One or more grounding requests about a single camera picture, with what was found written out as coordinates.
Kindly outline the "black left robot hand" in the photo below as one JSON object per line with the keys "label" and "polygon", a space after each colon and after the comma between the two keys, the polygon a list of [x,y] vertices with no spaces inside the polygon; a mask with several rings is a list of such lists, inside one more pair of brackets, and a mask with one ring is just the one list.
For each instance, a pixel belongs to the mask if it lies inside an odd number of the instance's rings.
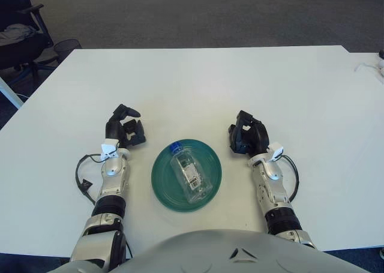
{"label": "black left robot hand", "polygon": [[120,104],[106,123],[105,137],[118,140],[119,148],[128,149],[130,146],[146,142],[145,132],[140,120],[132,119],[123,124],[121,123],[128,116],[133,118],[141,117],[138,111]]}

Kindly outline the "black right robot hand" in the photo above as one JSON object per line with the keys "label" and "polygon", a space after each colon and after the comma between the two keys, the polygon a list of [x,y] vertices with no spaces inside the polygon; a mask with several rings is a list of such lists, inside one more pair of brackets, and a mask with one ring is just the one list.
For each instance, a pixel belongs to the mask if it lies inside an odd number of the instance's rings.
{"label": "black right robot hand", "polygon": [[237,154],[248,154],[249,157],[267,153],[269,137],[263,123],[243,110],[236,117],[236,124],[229,129],[230,148]]}

